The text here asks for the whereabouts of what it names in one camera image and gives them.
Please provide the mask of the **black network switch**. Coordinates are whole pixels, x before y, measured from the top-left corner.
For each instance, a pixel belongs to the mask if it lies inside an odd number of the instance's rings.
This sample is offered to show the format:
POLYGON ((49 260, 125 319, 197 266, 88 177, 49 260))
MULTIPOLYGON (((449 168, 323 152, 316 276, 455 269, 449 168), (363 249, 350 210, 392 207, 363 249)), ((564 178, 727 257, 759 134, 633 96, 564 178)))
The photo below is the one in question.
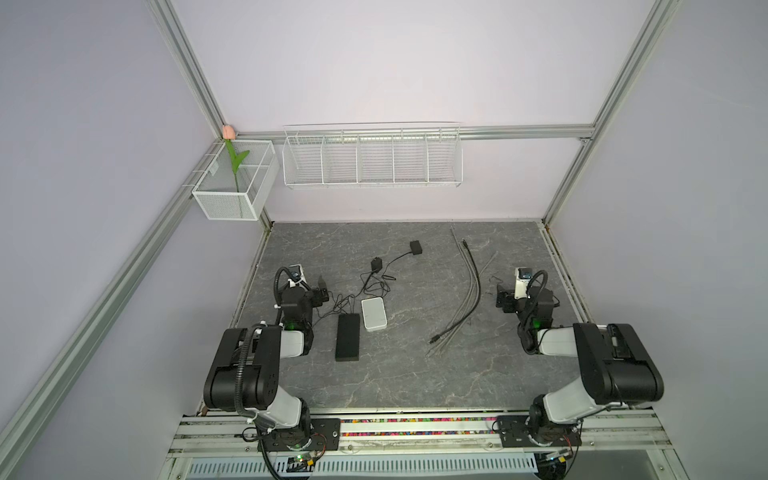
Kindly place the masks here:
POLYGON ((360 324, 359 314, 340 314, 338 316, 334 353, 337 362, 359 360, 360 324))

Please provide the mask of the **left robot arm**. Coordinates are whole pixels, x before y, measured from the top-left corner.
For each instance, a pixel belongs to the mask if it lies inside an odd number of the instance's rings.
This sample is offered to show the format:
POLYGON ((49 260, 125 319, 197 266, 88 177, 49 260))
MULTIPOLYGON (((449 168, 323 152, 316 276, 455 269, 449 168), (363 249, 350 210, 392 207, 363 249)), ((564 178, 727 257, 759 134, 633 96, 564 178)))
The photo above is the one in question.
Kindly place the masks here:
POLYGON ((224 331, 204 383, 204 405, 243 417, 241 437, 262 451, 335 451, 340 421, 314 419, 307 402, 280 385, 281 361, 310 353, 314 309, 329 301, 326 283, 320 278, 309 285, 298 264, 281 267, 273 295, 272 323, 224 331))

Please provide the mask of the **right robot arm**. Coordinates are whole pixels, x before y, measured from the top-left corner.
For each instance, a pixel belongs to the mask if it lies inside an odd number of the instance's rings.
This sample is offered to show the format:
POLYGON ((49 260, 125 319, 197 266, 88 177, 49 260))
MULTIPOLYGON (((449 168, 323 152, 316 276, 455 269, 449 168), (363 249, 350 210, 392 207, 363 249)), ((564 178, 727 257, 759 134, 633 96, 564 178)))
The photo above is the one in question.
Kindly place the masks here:
POLYGON ((578 446, 579 427, 612 408, 642 406, 663 397, 664 382, 629 324, 555 326, 559 306, 548 273, 515 270, 515 284, 497 286, 496 307, 517 316, 517 335, 532 356, 577 360, 579 375, 558 390, 534 398, 525 415, 500 415, 492 424, 504 447, 578 446))

